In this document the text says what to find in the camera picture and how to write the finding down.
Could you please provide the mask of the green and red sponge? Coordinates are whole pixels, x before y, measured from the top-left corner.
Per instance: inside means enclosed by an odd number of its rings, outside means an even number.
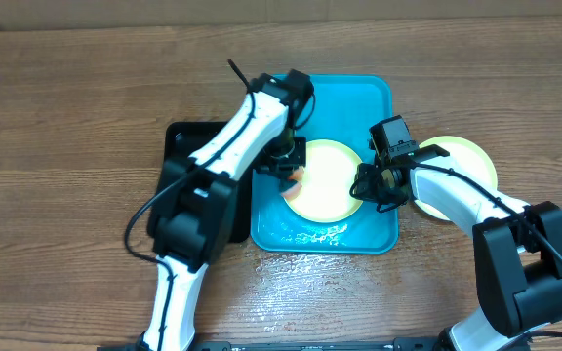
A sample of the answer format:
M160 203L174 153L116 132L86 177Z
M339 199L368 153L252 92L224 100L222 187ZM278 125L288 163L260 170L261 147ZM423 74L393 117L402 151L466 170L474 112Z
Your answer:
M303 175L304 167L299 167L284 182L280 183L282 189L280 194L285 200L291 201L299 195L302 189L301 180Z

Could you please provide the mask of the yellow plate top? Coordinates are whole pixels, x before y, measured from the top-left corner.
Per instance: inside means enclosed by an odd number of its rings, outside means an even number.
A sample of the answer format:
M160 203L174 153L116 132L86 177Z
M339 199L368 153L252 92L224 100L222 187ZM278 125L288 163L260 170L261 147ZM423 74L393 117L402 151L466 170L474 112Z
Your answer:
M306 144L301 189L286 203L298 216L331 223L355 213L363 201L349 195L361 158L348 146L329 139Z

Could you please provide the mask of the yellow plate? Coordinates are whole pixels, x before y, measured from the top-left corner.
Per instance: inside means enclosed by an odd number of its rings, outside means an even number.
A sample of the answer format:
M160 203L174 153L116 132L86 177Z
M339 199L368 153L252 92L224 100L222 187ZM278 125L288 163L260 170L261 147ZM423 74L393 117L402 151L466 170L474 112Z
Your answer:
M329 139L306 144L301 189L286 203L298 216L331 223L355 213L363 201L349 195L361 158L348 146Z
M429 165L453 169L487 190L497 190L497 171L480 146L458 136L436 136L422 142L420 151L431 146L438 146L449 155L430 158ZM429 215L452 221L463 229L470 229L486 217L482 212L490 204L487 198L454 175L415 168L411 171L411 181L415 204Z

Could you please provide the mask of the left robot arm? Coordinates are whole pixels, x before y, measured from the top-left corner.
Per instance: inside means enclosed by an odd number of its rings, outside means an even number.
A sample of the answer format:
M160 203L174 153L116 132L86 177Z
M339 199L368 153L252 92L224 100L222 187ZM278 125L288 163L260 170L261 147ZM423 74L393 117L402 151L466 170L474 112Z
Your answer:
M144 205L158 268L149 327L139 350L186 350L209 266L228 243L240 208L240 181L253 172L278 178L284 189L306 163L296 121L314 97L309 75L291 70L246 85L236 114L200 148L165 159L156 194Z

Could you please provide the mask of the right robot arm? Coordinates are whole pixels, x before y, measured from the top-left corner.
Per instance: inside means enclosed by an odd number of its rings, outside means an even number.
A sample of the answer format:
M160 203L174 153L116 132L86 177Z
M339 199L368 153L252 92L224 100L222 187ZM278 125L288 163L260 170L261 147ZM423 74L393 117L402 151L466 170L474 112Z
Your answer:
M410 200L439 211L473 241L478 309L436 337L397 338L396 350L527 350L562 321L562 210L530 205L473 176L446 149L421 147L400 116L370 129L371 163L349 194L380 213Z

